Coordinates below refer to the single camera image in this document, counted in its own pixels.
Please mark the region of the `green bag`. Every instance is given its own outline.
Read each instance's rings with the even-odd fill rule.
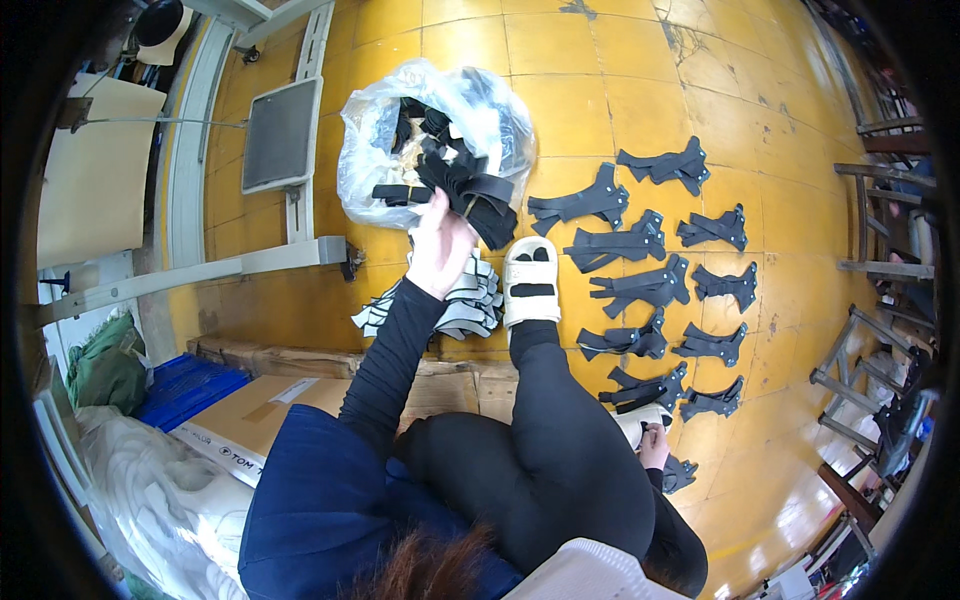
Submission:
[[[132,413],[147,396],[147,349],[133,316],[110,316],[82,346],[68,352],[67,392],[74,410],[82,406],[116,406]]]

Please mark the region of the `white slipper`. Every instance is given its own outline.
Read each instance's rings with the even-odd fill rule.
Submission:
[[[517,260],[521,254],[533,258],[537,248],[546,249],[547,260]],[[550,240],[531,235],[516,243],[503,259],[503,324],[508,331],[521,321],[537,319],[542,321],[560,321],[560,305],[557,296],[557,249]],[[548,296],[517,297],[512,291],[515,285],[546,284],[553,286],[553,294]]]
[[[659,402],[645,404],[622,415],[617,415],[616,411],[613,411],[610,415],[620,426],[620,430],[623,431],[623,435],[627,437],[630,447],[634,450],[640,446],[640,439],[643,437],[643,423],[661,423],[667,433],[670,432],[670,425],[673,424],[673,417]]]

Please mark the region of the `stack of white fabric pieces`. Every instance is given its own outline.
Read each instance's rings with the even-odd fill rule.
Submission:
[[[407,254],[408,263],[411,255]],[[497,309],[503,305],[503,294],[496,291],[499,281],[493,265],[481,260],[480,249],[474,249],[464,273],[446,295],[449,304],[434,331],[456,340],[465,339],[468,333],[490,337],[500,321],[501,312]],[[365,338],[376,336],[377,329],[386,321],[399,283],[395,283],[379,298],[372,299],[371,303],[364,304],[363,309],[351,317],[356,326],[363,329]]]

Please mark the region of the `reddish brown hair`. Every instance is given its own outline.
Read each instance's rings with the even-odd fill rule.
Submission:
[[[490,530],[474,527],[454,542],[414,530],[394,548],[371,578],[357,578],[342,600],[468,600],[476,591],[480,553]]]

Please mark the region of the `person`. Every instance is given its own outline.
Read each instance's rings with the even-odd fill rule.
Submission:
[[[596,582],[592,594],[646,576],[696,596],[707,555],[660,492],[662,423],[641,424],[638,460],[571,375],[557,254],[544,238],[518,240],[504,259],[519,371],[512,424],[447,413],[396,436],[444,297],[477,242],[440,189],[411,236],[409,271],[339,418],[295,405],[276,436],[240,548],[250,598],[546,598],[562,581]],[[565,597],[593,597],[576,587]]]

